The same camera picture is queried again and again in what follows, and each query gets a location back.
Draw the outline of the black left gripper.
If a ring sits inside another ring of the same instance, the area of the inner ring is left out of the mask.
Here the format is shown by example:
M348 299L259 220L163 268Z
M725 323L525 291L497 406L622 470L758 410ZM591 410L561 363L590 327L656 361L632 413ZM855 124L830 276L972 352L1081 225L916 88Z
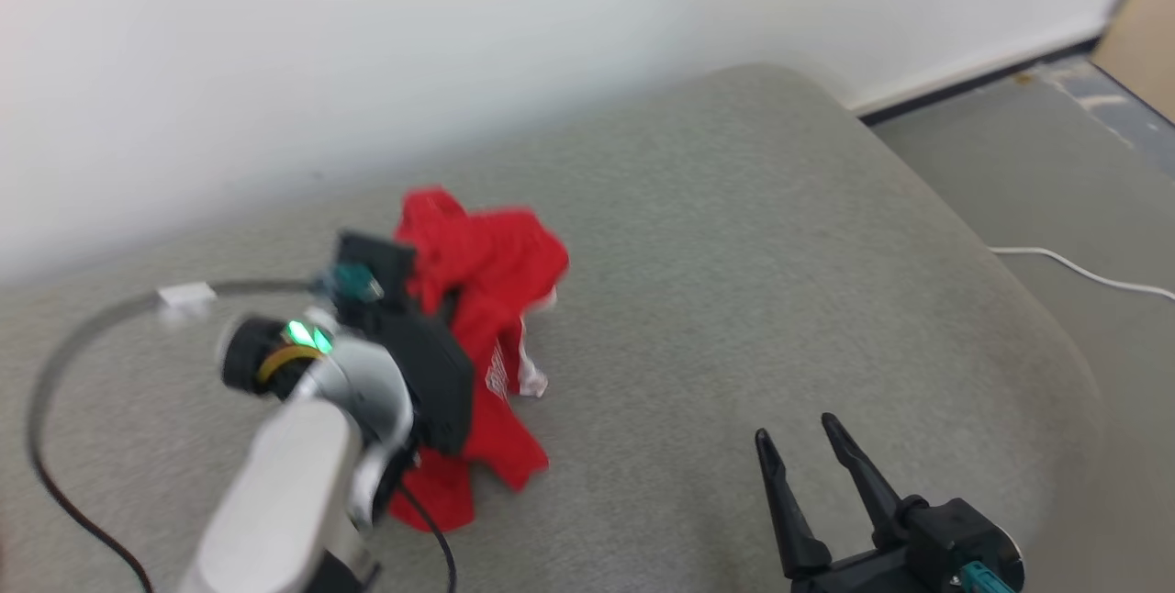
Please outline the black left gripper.
M408 303L364 309L364 333L385 346L407 380L419 442L443 454L461 454L474 427L474 360L454 337L457 295L445 295L435 314Z

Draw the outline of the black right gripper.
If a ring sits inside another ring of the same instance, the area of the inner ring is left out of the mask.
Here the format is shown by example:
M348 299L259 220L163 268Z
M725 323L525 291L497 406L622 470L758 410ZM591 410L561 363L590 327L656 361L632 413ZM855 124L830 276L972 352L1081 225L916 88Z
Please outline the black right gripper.
M765 429L756 430L768 517L793 592L1021 592L1023 555L1007 531L962 499L933 506L900 498L842 422L820 418L835 460L847 469L872 523L872 551L832 561L811 534L788 487L788 469Z

